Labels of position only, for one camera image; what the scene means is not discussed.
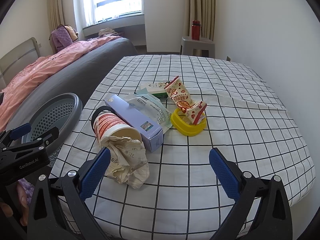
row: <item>perforated plastic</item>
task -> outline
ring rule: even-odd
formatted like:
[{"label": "perforated plastic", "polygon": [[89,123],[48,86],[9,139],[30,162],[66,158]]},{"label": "perforated plastic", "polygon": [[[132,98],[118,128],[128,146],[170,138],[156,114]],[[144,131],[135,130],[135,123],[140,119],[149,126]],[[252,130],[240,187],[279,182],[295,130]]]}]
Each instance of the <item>perforated plastic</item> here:
[{"label": "perforated plastic", "polygon": [[240,197],[239,182],[215,149],[210,151],[209,163],[228,198],[232,198],[237,202]]},{"label": "perforated plastic", "polygon": [[79,192],[79,196],[83,201],[92,197],[101,178],[105,174],[110,164],[110,160],[110,150],[105,148],[81,181],[81,191]]},{"label": "perforated plastic", "polygon": [[59,138],[47,147],[50,159],[48,166],[53,167],[63,142],[79,120],[81,110],[82,103],[75,94],[63,94],[51,99],[31,118],[31,132],[22,137],[22,142],[31,142],[56,126]]}]

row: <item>gray plastic stool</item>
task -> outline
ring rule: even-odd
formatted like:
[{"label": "gray plastic stool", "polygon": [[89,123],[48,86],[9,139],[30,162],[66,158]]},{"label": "gray plastic stool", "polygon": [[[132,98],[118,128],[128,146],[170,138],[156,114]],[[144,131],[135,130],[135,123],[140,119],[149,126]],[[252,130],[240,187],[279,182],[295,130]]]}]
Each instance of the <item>gray plastic stool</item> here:
[{"label": "gray plastic stool", "polygon": [[31,142],[56,126],[59,129],[59,137],[46,148],[50,158],[48,166],[53,167],[64,141],[76,126],[81,112],[82,102],[76,94],[59,95],[36,111],[29,121],[31,132],[24,135],[21,142]]},{"label": "gray plastic stool", "polygon": [[200,38],[199,41],[195,41],[189,36],[184,36],[181,40],[181,47],[181,55],[192,56],[194,49],[200,49],[209,51],[209,58],[215,58],[215,44],[209,39]]}]

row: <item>mattress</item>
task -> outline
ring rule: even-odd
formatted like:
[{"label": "mattress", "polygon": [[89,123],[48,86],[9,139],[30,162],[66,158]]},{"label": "mattress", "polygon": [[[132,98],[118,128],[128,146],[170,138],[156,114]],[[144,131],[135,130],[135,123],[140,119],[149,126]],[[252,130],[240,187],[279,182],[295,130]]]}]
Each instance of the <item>mattress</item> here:
[{"label": "mattress", "polygon": [[[174,127],[168,130],[162,147],[146,153],[150,177],[140,189],[103,177],[85,203],[106,233],[128,240],[210,239],[234,204],[209,165],[213,147],[256,177],[279,175],[291,206],[309,192],[315,168],[308,147],[268,84],[246,65],[177,55],[123,58],[91,95],[51,176],[78,170],[99,152],[90,119],[105,98],[123,97],[142,82],[168,81],[178,75],[193,100],[208,104],[207,127],[194,137]],[[171,112],[176,108],[171,99],[163,104]],[[78,231],[63,197],[61,203],[71,228]],[[259,199],[241,235],[249,230],[258,205]]]},{"label": "mattress", "polygon": [[124,38],[90,51],[39,85],[20,105],[6,129],[24,124],[47,101],[63,93],[75,93],[85,105],[110,70],[126,56],[137,55],[133,44]]}]

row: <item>human hand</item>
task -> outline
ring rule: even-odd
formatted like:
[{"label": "human hand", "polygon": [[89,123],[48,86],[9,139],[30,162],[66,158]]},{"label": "human hand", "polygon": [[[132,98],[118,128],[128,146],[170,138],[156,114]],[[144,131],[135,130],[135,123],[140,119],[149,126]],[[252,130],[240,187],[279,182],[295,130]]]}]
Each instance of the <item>human hand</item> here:
[{"label": "human hand", "polygon": [[[18,193],[19,202],[21,204],[21,210],[22,210],[22,217],[20,218],[20,223],[22,226],[26,226],[28,224],[28,215],[29,215],[29,207],[27,204],[27,194],[19,182],[17,182],[17,193]],[[6,203],[0,202],[0,207],[6,217],[12,217],[13,211],[9,205],[7,205]]]}]

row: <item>white grid bedsheet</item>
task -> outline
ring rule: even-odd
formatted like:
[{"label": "white grid bedsheet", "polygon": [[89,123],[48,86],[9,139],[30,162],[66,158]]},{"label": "white grid bedsheet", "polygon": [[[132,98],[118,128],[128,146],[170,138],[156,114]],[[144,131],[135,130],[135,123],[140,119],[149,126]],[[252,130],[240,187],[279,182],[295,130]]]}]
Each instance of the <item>white grid bedsheet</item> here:
[{"label": "white grid bedsheet", "polygon": [[[279,175],[290,205],[308,193],[315,179],[312,159],[271,88],[248,66],[178,55],[123,58],[85,105],[52,176],[78,170],[99,152],[90,120],[104,98],[123,97],[142,82],[169,81],[177,75],[193,100],[208,104],[207,128],[195,137],[183,136],[174,127],[165,133],[163,146],[146,153],[150,177],[139,190],[107,177],[101,180],[86,204],[106,233],[129,240],[209,239],[234,203],[209,165],[212,147],[256,177]],[[170,99],[163,103],[171,112],[176,107]],[[249,230],[258,204],[256,200],[242,234]],[[77,231],[72,216],[66,216]]]}]

